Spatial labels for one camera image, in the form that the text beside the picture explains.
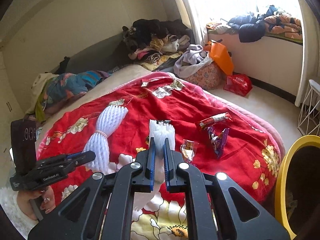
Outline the white fleece sleeve forearm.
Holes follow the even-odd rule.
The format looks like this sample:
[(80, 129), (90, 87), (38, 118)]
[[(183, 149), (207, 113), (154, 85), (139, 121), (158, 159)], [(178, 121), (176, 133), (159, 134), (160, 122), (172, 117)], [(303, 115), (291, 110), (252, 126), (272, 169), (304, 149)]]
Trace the white fleece sleeve forearm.
[(38, 224), (38, 221), (29, 218), (20, 210), (17, 204), (17, 192), (11, 188), (1, 188), (0, 200), (7, 217), (24, 239), (27, 239), (29, 232)]

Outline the left hand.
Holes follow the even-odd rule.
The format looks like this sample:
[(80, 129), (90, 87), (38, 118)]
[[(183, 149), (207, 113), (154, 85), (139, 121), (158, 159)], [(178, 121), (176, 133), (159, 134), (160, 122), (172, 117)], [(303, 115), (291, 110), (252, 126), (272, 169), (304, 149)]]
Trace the left hand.
[(20, 210), (32, 220), (37, 220), (31, 204), (32, 200), (36, 202), (37, 208), (46, 214), (52, 212), (56, 207), (54, 191), (51, 186), (48, 186), (45, 190), (19, 191), (16, 200)]

